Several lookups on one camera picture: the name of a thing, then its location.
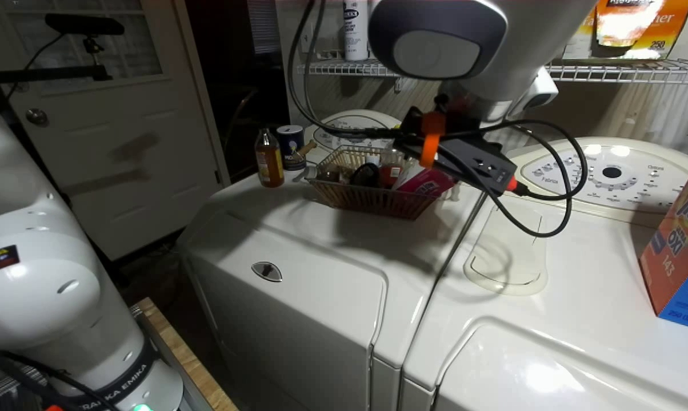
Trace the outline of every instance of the wire shelf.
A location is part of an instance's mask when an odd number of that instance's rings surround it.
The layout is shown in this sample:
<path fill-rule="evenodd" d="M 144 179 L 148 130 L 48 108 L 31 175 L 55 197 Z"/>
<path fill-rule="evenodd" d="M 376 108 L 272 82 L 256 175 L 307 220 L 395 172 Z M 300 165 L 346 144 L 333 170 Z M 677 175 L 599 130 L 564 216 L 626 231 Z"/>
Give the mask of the wire shelf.
<path fill-rule="evenodd" d="M 688 59 L 666 61 L 624 61 L 624 64 L 576 64 L 558 61 L 548 67 L 555 82 L 642 82 L 642 84 L 688 84 Z M 320 59 L 311 64 L 311 76 L 336 76 L 336 77 L 400 77 L 383 64 L 367 61 L 341 61 Z"/>

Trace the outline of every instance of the bottle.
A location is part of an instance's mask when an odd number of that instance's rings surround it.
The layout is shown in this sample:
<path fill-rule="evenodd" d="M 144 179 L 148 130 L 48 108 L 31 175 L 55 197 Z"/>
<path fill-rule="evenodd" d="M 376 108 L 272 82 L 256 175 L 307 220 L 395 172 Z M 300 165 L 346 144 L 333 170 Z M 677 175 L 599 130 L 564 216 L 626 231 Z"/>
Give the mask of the bottle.
<path fill-rule="evenodd" d="M 367 59 L 367 0 L 342 0 L 346 59 Z"/>
<path fill-rule="evenodd" d="M 283 183 L 278 139 L 263 128 L 253 144 L 259 181 L 267 188 Z"/>

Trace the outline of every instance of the control panel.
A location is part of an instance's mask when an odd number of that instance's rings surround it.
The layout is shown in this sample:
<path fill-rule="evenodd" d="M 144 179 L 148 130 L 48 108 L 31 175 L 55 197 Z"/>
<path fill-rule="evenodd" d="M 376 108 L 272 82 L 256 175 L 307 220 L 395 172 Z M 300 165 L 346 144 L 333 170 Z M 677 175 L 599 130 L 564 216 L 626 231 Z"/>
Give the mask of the control panel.
<path fill-rule="evenodd" d="M 578 139 L 588 157 L 588 185 L 576 200 L 624 212 L 666 212 L 688 181 L 688 156 L 636 139 Z M 576 188 L 581 163 L 568 144 L 555 146 Z M 562 174 L 548 150 L 514 157 L 523 183 L 533 190 L 562 193 Z"/>

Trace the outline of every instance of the white door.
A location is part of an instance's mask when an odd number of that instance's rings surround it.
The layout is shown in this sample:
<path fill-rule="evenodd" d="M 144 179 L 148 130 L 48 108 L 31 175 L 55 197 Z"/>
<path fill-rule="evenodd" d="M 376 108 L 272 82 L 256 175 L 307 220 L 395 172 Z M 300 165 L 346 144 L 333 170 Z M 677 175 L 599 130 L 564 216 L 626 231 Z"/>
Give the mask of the white door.
<path fill-rule="evenodd" d="M 22 69 L 50 40 L 44 17 L 112 17 L 123 37 L 99 37 L 112 79 L 26 82 L 12 96 L 75 216 L 107 259 L 183 229 L 226 183 L 211 139 L 172 0 L 0 0 L 0 70 Z M 82 37 L 67 37 L 34 67 L 92 64 Z M 26 122 L 28 110 L 48 123 Z"/>

